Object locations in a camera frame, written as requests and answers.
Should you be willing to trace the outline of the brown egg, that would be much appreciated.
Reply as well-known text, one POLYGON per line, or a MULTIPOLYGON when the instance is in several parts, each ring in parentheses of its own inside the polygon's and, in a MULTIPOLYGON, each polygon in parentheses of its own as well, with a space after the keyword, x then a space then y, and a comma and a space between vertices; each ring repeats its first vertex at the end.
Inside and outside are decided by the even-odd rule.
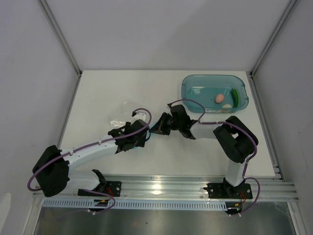
POLYGON ((218 94, 215 98, 216 103, 222 103, 224 101, 224 95, 223 94, 218 94))

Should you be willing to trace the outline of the blue plastic tub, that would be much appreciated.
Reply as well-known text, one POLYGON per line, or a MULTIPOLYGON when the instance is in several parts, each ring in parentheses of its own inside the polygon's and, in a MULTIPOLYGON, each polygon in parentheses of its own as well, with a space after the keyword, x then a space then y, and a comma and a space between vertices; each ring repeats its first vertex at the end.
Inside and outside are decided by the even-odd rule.
POLYGON ((234 113, 248 106, 249 98, 242 79, 225 74, 193 74, 184 78, 181 85, 181 97, 189 111, 193 113, 234 113), (239 105, 233 107, 232 89, 239 95, 239 105), (222 103, 216 103, 218 94, 224 95, 222 103), (230 104, 232 108, 222 108, 230 104))

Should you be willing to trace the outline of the left aluminium corner post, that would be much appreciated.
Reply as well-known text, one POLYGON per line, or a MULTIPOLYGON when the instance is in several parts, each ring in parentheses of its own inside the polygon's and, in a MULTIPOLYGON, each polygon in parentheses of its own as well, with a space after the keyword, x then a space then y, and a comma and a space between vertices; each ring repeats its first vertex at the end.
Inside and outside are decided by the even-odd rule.
POLYGON ((71 66, 73 67, 75 73, 80 77, 82 74, 81 69, 78 66, 78 63, 64 37, 64 34, 48 4, 48 2, 46 0, 38 0, 37 1, 43 14, 45 15, 53 33, 55 34, 65 56, 67 57, 69 63, 71 64, 71 66))

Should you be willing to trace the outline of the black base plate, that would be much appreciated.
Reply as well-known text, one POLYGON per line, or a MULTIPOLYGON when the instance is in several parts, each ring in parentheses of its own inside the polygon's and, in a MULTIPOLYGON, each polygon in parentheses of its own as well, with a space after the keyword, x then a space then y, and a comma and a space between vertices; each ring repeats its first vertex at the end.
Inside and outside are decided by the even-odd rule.
POLYGON ((105 184, 100 183, 96 188, 91 189, 92 192, 79 189, 78 196, 104 196, 104 194, 112 197, 120 197, 122 183, 120 181, 107 181, 105 184))
POLYGON ((210 199, 252 199, 252 190, 250 184, 244 183, 237 187, 226 186, 224 183, 208 183, 203 188, 208 192, 210 199))

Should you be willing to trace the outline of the clear zip top bag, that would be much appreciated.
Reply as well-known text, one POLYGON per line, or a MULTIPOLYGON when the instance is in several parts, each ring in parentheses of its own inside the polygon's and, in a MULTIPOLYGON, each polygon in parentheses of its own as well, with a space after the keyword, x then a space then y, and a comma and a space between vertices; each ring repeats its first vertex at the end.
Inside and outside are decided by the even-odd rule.
POLYGON ((112 129, 120 128, 124 126, 126 122, 131 122, 132 112, 138 110, 144 110, 147 113, 149 117, 147 125, 150 128, 150 123, 152 121, 151 112, 146 108, 139 107, 137 103, 125 101, 124 103, 119 105, 111 114, 109 114, 108 120, 112 129))

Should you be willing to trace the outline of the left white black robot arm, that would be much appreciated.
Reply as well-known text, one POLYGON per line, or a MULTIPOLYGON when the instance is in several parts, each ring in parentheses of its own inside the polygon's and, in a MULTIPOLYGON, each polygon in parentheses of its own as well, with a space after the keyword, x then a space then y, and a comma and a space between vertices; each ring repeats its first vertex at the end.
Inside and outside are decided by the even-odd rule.
POLYGON ((65 189, 76 189, 79 196, 113 195, 110 184, 98 169, 91 172, 77 168, 93 160, 144 147, 149 126, 138 119, 121 128, 112 129, 100 140, 72 150, 49 146, 41 155, 32 172, 45 197, 56 196, 65 189))

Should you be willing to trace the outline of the aluminium corner post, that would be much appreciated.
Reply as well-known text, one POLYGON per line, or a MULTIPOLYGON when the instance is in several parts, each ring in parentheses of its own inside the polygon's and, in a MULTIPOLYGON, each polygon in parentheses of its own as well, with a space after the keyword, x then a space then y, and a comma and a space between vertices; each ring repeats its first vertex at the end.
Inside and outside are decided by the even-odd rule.
POLYGON ((265 46, 263 47, 261 54, 258 56, 253 68, 250 71, 250 77, 253 79, 264 63, 266 57, 269 55, 271 49, 275 45, 277 39, 279 38, 280 34, 282 33, 284 27, 287 25, 291 15, 293 14, 294 10, 296 9, 297 5, 300 3, 299 0, 290 0, 288 1, 287 6, 285 7, 283 13, 281 14, 277 24, 275 25, 270 37, 268 38, 265 46))
POLYGON ((67 57, 69 63, 71 64, 71 66, 73 67, 75 73, 80 77, 82 74, 81 69, 78 66, 78 63, 64 37, 64 34, 48 4, 48 2, 46 0, 38 0, 37 1, 43 14, 45 15, 53 33, 55 34, 65 56, 67 57))

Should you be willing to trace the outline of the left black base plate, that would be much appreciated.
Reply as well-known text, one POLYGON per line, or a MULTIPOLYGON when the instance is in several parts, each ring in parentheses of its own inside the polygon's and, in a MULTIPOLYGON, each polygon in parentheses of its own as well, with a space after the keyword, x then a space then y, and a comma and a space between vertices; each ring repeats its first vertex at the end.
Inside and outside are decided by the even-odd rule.
POLYGON ((96 188, 91 189, 92 192, 79 189, 78 196, 104 196, 104 194, 112 197, 120 197, 122 183, 120 181, 107 181, 105 184, 100 183, 96 188))

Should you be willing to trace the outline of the right aluminium side rail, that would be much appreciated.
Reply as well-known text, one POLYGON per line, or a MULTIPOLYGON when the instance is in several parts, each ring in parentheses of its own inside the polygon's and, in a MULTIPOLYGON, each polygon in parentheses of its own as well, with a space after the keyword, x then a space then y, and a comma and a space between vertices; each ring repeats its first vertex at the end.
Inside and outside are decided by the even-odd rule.
POLYGON ((257 109, 257 113, 258 113, 259 120, 261 123, 261 127, 262 127, 262 130, 264 133, 264 137, 265 137, 265 141, 266 141, 267 148, 269 151, 269 155, 270 155, 272 165, 274 168, 275 177, 273 178, 273 180, 279 180, 279 181, 285 182, 285 177, 284 177, 283 172, 281 170, 281 167, 279 165, 278 154, 277 154, 274 142, 273 142, 273 138, 272 138, 271 133, 270 133, 270 129, 269 129, 267 119, 266 119, 265 110, 262 106, 261 98, 260 98, 260 95, 257 91, 255 81, 253 79, 253 76, 249 72, 246 72, 246 74, 247 74, 249 86, 250 86, 250 89, 252 92, 252 96, 253 96, 253 99, 254 99, 254 102, 256 105, 256 109, 257 109))

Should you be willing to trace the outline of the right aluminium corner post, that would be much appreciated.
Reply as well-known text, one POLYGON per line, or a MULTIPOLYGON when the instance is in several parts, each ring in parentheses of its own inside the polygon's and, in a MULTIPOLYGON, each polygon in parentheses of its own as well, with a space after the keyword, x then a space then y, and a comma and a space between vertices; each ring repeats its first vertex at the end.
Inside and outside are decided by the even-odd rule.
POLYGON ((288 1, 287 6, 285 7, 283 13, 281 14, 277 24, 275 25, 270 37, 268 38, 265 46, 263 47, 261 54, 258 56, 253 68, 250 71, 250 77, 253 79, 264 63, 266 57, 269 55, 271 49, 275 45, 277 39, 279 38, 280 34, 282 33, 284 27, 287 25, 291 15, 293 14, 294 10, 296 9, 297 5, 300 3, 299 0, 290 0, 288 1))

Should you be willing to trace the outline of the green cucumber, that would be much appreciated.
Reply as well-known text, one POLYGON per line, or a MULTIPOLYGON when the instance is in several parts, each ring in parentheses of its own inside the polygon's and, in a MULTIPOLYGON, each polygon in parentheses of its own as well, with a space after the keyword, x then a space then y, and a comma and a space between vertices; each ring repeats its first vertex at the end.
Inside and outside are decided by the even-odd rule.
POLYGON ((239 95, 238 95, 237 90, 236 89, 232 89, 231 95, 232 95, 232 98, 233 98, 233 107, 237 108, 238 105, 239 105, 239 95))

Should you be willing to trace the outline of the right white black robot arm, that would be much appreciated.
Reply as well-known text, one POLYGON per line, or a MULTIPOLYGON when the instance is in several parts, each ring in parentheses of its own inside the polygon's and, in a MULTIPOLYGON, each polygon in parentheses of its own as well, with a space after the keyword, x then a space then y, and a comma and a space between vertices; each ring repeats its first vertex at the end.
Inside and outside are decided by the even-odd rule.
POLYGON ((256 155, 258 139, 236 117, 225 121, 201 122, 191 119, 183 105, 170 107, 170 113, 163 113, 150 132, 170 135, 179 131, 186 139, 216 139, 229 159, 223 191, 228 197, 235 197, 245 184, 248 162, 256 155))

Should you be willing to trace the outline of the white egg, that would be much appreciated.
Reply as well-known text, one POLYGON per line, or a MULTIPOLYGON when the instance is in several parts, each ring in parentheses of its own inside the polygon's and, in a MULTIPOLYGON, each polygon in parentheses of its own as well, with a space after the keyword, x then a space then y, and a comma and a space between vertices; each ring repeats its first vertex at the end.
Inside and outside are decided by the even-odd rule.
POLYGON ((222 108, 232 108, 230 104, 225 104, 222 108))

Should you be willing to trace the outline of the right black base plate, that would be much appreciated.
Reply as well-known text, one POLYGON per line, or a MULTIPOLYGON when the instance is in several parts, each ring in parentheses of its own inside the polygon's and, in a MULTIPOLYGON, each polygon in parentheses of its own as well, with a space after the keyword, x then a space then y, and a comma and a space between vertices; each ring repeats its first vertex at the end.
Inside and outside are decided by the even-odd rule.
POLYGON ((237 187, 226 186, 224 183, 208 183, 203 188, 208 192, 210 199, 252 199, 252 190, 250 184, 244 183, 237 187))

